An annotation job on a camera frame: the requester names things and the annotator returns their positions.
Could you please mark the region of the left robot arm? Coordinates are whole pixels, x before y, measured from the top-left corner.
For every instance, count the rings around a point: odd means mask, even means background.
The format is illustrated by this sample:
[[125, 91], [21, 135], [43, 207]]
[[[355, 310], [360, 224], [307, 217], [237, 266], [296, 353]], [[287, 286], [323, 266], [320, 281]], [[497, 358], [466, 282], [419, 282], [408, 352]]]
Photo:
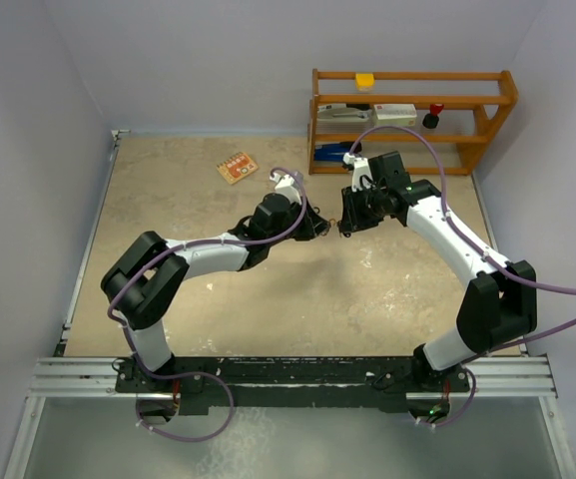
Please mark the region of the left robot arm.
[[267, 259], [274, 245], [314, 240], [329, 228], [329, 221], [308, 202], [273, 193], [218, 237], [183, 242], [165, 240], [153, 231], [139, 235], [100, 284], [111, 318], [120, 323], [138, 357], [139, 380], [152, 391], [162, 391], [173, 381], [174, 354], [163, 318], [183, 281], [250, 269]]

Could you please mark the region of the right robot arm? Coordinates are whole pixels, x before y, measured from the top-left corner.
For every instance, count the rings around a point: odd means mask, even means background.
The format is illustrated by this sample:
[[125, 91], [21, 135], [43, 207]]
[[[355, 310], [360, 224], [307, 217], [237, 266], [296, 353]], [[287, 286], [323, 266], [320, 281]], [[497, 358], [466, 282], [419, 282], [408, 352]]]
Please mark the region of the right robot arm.
[[436, 389], [456, 365], [536, 328], [536, 292], [526, 284], [536, 277], [531, 264], [512, 262], [486, 244], [433, 183], [411, 179], [400, 153], [346, 154], [343, 166], [352, 183], [341, 191], [339, 232], [349, 237], [396, 219], [438, 252], [464, 288], [454, 327], [413, 351], [411, 375], [419, 388]]

